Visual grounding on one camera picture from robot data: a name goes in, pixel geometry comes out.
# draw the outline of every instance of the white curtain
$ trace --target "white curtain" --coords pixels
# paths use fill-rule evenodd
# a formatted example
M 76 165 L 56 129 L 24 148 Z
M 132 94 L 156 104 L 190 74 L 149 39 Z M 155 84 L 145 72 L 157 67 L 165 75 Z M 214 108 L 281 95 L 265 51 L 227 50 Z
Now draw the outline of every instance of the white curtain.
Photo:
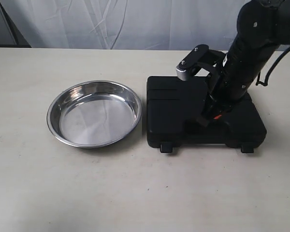
M 249 0 L 0 0 L 32 47 L 227 50 Z

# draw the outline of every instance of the black case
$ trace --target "black case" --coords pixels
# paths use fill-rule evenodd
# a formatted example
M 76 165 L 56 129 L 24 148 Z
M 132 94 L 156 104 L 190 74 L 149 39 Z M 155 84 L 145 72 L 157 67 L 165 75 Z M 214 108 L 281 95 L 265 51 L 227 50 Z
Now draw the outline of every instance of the black case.
M 202 127 L 200 115 L 207 95 L 205 77 L 181 81 L 177 77 L 151 76 L 147 80 L 147 141 L 161 153 L 172 153 L 182 144 L 225 144 L 253 153 L 266 128 L 247 93 L 244 99 L 218 120 Z

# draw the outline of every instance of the black cable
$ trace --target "black cable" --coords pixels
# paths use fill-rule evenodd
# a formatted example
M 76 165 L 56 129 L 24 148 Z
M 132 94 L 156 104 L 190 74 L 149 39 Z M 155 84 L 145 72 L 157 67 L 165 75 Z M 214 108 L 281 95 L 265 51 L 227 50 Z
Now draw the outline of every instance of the black cable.
M 268 81 L 270 78 L 270 75 L 272 74 L 273 70 L 276 68 L 276 66 L 280 63 L 280 61 L 286 56 L 286 54 L 288 54 L 290 52 L 290 47 L 288 47 L 278 58 L 277 60 L 274 62 L 274 64 L 271 66 L 270 70 L 267 72 L 266 76 L 265 76 L 265 80 L 264 82 L 260 81 L 260 76 L 261 73 L 259 73 L 258 75 L 258 79 L 257 79 L 257 83 L 256 85 L 263 85 L 263 86 L 268 86 Z

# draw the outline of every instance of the bowl rim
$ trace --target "bowl rim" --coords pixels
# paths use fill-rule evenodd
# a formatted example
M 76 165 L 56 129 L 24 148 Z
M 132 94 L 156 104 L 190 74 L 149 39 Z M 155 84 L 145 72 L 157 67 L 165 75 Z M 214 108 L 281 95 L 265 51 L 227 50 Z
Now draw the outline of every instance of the bowl rim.
M 58 101 L 58 99 L 64 95 L 65 93 L 67 93 L 68 91 L 76 88 L 76 87 L 80 87 L 80 86 L 83 86 L 83 85 L 87 85 L 87 84 L 91 84 L 91 83 L 108 83 L 108 84 L 113 84 L 113 85 L 117 85 L 117 86 L 120 86 L 120 87 L 123 87 L 125 88 L 126 90 L 130 91 L 133 95 L 134 95 L 134 98 L 136 99 L 137 101 L 137 104 L 139 105 L 140 107 L 140 110 L 139 110 L 139 113 L 137 114 L 137 118 L 135 120 L 135 123 L 134 125 L 130 128 L 130 130 L 127 131 L 127 133 L 125 133 L 123 136 L 121 136 L 120 138 L 118 139 L 115 139 L 113 141 L 110 141 L 110 142 L 106 142 L 106 143 L 101 143 L 101 144 L 95 144 L 95 145 L 86 145 L 86 144 L 77 144 L 77 143 L 73 143 L 67 139 L 65 139 L 63 136 L 60 136 L 53 128 L 52 126 L 52 122 L 51 122 L 51 119 L 50 119 L 50 116 L 51 116 L 51 113 L 53 111 L 53 108 L 56 104 L 56 102 Z M 79 83 L 77 85 L 74 85 L 68 89 L 66 89 L 65 91 L 61 92 L 54 100 L 53 102 L 51 103 L 51 105 L 49 106 L 48 108 L 48 111 L 47 111 L 47 114 L 46 114 L 46 122 L 47 122 L 47 126 L 48 126 L 48 129 L 50 130 L 50 132 L 53 134 L 53 136 L 55 136 L 59 141 L 61 141 L 62 143 L 64 144 L 67 144 L 67 145 L 70 145 L 70 146 L 73 146 L 73 147 L 79 147 L 79 148 L 98 148 L 98 147 L 103 147 L 103 146 L 108 146 L 108 145 L 111 145 L 111 144 L 114 144 L 116 142 L 118 142 L 119 140 L 122 140 L 123 138 L 125 138 L 128 134 L 130 134 L 136 127 L 137 125 L 139 124 L 140 120 L 141 120 L 141 117 L 142 117 L 142 114 L 143 114 L 143 108 L 142 108 L 142 101 L 141 99 L 139 98 L 139 96 L 131 89 L 129 88 L 128 86 L 126 85 L 123 85 L 121 83 L 118 83 L 118 82 L 115 82 L 115 81 L 106 81 L 106 80 L 96 80 L 96 81 L 86 81 L 86 82 L 82 82 L 82 83 Z

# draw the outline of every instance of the metal bowl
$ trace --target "metal bowl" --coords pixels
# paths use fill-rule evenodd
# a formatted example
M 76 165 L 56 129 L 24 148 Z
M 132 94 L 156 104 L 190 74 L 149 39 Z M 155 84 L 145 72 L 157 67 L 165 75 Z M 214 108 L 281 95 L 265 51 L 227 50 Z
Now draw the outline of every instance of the metal bowl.
M 141 100 L 133 90 L 116 82 L 90 81 L 56 97 L 46 120 L 49 130 L 61 142 L 95 148 L 126 137 L 141 115 Z

